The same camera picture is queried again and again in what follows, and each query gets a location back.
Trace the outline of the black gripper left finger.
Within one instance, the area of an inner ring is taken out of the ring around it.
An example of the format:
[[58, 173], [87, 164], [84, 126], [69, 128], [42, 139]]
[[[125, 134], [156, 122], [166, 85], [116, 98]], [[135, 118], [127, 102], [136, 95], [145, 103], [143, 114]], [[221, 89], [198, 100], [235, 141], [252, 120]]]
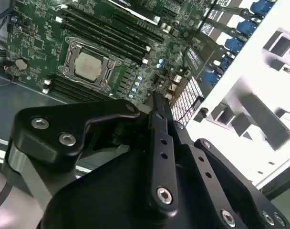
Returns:
[[152, 185], [159, 185], [169, 204], [163, 179], [162, 116], [159, 93], [144, 112], [127, 100], [26, 108], [13, 122], [5, 162], [9, 179], [20, 178], [43, 212], [64, 187], [127, 153], [150, 159]]

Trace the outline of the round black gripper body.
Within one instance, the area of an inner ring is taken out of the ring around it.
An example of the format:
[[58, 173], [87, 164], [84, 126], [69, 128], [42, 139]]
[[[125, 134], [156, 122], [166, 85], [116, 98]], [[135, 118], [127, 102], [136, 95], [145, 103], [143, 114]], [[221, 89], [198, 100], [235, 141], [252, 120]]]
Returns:
[[209, 188], [216, 181], [202, 150], [175, 148], [176, 191], [165, 204], [144, 152], [127, 153], [60, 190], [48, 204], [42, 229], [220, 229], [221, 204]]

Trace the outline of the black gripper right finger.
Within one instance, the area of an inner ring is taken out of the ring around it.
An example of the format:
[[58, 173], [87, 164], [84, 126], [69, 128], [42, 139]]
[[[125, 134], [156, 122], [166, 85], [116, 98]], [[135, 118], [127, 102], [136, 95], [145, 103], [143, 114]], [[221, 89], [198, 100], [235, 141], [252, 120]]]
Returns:
[[289, 229], [290, 223], [218, 149], [206, 139], [192, 141], [159, 96], [162, 116], [162, 187], [171, 198], [173, 229]]

